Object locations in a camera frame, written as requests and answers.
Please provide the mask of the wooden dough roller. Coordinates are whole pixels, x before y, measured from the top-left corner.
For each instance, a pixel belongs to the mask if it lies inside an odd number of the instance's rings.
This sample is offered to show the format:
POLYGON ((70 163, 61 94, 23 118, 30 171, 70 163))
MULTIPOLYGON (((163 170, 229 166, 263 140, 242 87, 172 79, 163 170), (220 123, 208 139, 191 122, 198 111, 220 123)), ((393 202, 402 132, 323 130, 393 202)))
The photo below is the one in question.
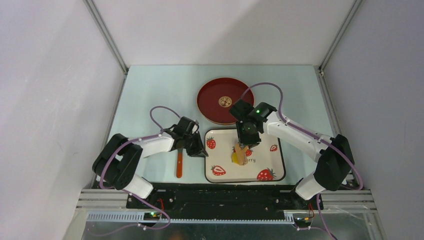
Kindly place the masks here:
POLYGON ((234 145, 235 154, 237 156, 237 163, 240 166, 244 166, 248 163, 246 151, 249 149, 248 146, 241 145, 239 142, 234 145))

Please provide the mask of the yellow dough piece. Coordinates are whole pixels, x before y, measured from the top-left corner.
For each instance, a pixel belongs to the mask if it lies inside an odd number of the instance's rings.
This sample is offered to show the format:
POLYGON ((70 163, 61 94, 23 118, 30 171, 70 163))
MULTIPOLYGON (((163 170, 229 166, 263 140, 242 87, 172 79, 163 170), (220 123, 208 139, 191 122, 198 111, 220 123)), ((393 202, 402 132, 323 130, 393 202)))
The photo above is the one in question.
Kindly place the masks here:
POLYGON ((233 152, 232 155, 231 155, 231 161, 233 163, 237 164, 237 165, 239 164, 238 157, 237 157, 237 154, 235 152, 233 152))

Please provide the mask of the white strawberry rectangular tray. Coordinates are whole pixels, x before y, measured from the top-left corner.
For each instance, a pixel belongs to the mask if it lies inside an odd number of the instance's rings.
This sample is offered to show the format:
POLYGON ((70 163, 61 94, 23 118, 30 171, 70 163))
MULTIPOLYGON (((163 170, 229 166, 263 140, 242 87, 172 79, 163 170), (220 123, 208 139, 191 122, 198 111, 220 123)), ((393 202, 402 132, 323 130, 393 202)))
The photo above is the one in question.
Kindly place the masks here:
POLYGON ((205 177, 210 183, 272 182, 284 179, 285 164, 280 140, 260 134, 261 143, 248 149, 246 165, 231 160, 238 141, 235 129, 212 129, 205 134, 205 177))

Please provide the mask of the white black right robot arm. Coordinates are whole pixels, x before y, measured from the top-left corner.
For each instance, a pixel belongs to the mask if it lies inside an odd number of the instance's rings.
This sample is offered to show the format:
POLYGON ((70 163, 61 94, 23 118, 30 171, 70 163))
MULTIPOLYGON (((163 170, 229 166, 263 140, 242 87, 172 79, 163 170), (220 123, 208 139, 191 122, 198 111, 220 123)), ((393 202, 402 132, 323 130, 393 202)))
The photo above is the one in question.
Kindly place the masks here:
POLYGON ((284 140, 316 162, 315 170, 301 179, 292 190, 291 204, 304 209, 311 199, 325 190, 336 191, 353 169, 354 160, 346 137, 321 134, 292 121, 276 107, 261 102, 256 107, 239 99, 230 107, 235 118, 238 142, 254 148, 261 143, 261 134, 284 140))

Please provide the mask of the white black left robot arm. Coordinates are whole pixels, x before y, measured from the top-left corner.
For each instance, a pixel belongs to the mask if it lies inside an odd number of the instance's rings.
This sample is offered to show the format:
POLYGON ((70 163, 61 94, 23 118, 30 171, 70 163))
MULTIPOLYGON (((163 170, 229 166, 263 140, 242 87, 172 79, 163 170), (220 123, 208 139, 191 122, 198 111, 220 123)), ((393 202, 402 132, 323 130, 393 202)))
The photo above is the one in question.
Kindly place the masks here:
POLYGON ((190 157, 207 157, 198 128, 196 121, 183 116, 159 134, 129 139, 116 133, 95 159, 92 171, 111 188, 136 195, 145 208, 153 208, 158 194, 150 182, 136 174, 140 159, 175 150, 185 150, 190 157))

